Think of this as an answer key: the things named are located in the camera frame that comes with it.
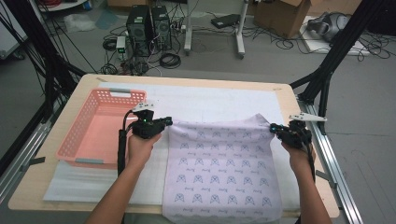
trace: towel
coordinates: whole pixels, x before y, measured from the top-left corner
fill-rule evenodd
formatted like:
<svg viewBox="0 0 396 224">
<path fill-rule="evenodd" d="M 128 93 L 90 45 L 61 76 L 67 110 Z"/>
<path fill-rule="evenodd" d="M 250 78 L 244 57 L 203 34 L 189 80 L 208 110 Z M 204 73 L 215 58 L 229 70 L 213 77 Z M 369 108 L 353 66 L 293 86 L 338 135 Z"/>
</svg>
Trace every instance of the towel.
<svg viewBox="0 0 396 224">
<path fill-rule="evenodd" d="M 265 223 L 282 215 L 269 122 L 175 121 L 163 215 L 174 223 Z"/>
</svg>

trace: person's right hand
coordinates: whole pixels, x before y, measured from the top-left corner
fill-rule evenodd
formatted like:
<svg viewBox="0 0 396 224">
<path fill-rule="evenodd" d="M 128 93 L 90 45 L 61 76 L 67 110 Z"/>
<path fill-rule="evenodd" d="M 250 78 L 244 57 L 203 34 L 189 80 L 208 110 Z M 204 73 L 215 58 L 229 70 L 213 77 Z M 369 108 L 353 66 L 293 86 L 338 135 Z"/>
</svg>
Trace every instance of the person's right hand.
<svg viewBox="0 0 396 224">
<path fill-rule="evenodd" d="M 127 166 L 138 166 L 143 169 L 149 160 L 154 143 L 161 138 L 157 134 L 150 139 L 143 139 L 137 135 L 132 135 L 128 139 L 128 164 Z"/>
<path fill-rule="evenodd" d="M 309 166 L 308 154 L 301 149 L 291 147 L 282 142 L 282 147 L 284 147 L 290 154 L 290 167 L 293 172 L 298 174 L 309 174 L 311 175 L 311 167 Z M 316 153 L 312 148 L 312 145 L 309 144 L 308 147 L 311 148 L 312 158 L 315 161 Z"/>
</svg>

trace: metal rail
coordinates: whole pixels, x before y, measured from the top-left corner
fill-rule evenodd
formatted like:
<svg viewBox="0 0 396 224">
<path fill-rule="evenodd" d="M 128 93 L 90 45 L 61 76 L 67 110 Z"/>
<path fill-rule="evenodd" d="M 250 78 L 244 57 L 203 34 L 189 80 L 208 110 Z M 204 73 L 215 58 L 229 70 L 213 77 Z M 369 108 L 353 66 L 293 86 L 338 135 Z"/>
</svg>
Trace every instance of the metal rail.
<svg viewBox="0 0 396 224">
<path fill-rule="evenodd" d="M 299 102 L 299 105 L 304 112 L 316 116 L 318 115 L 318 112 L 313 105 L 306 105 L 303 102 Z M 308 123 L 308 125 L 316 137 L 318 149 L 320 149 L 320 156 L 324 160 L 324 165 L 329 172 L 331 181 L 336 184 L 336 188 L 334 190 L 336 191 L 336 196 L 344 209 L 346 218 L 350 224 L 363 223 L 358 207 L 353 200 L 342 170 L 338 165 L 334 152 L 332 151 L 332 145 L 330 144 L 329 138 L 327 135 L 321 133 L 319 126 L 315 123 Z"/>
<path fill-rule="evenodd" d="M 41 122 L 35 127 L 14 160 L 0 176 L 0 203 L 7 197 L 7 194 L 17 182 L 18 178 L 29 168 L 31 159 L 46 140 L 52 125 L 59 116 L 58 112 L 61 110 L 62 107 L 56 102 L 53 108 L 53 111 L 56 112 L 53 113 L 46 122 Z"/>
</svg>

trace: desktop computer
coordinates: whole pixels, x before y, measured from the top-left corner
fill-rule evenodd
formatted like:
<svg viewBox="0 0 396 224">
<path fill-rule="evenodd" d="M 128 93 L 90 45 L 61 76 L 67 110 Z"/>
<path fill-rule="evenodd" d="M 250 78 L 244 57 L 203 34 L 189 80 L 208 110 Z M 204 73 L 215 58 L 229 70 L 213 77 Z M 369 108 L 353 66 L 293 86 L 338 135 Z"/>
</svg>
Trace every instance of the desktop computer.
<svg viewBox="0 0 396 224">
<path fill-rule="evenodd" d="M 171 29 L 168 12 L 165 6 L 156 6 L 151 9 L 154 26 L 154 38 L 158 50 L 171 49 Z"/>
<path fill-rule="evenodd" d="M 146 5 L 134 5 L 126 22 L 134 56 L 149 56 L 149 44 L 154 38 L 149 14 Z"/>
</svg>

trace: white cable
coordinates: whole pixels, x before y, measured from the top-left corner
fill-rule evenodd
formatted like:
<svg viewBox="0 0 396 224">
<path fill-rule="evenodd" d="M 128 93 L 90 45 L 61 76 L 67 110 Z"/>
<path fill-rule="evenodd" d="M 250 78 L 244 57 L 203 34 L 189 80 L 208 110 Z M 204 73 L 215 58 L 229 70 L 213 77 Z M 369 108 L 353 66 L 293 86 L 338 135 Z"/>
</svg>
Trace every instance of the white cable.
<svg viewBox="0 0 396 224">
<path fill-rule="evenodd" d="M 149 63 L 149 58 L 151 58 L 152 53 L 154 52 L 154 49 L 151 49 L 151 44 L 154 44 L 154 40 L 155 40 L 156 38 L 158 38 L 159 36 L 160 36 L 160 35 L 157 35 L 156 37 L 154 37 L 154 39 L 152 39 L 152 41 L 151 41 L 151 42 L 149 43 L 149 45 L 148 45 L 149 56 L 148 56 L 148 59 L 147 59 L 146 63 L 147 63 L 147 65 L 148 65 L 149 67 L 157 69 L 157 71 L 160 72 L 160 77 L 162 77 L 162 76 L 163 76 L 163 73 L 161 72 L 161 70 L 160 70 L 158 67 L 153 66 L 151 63 Z"/>
</svg>

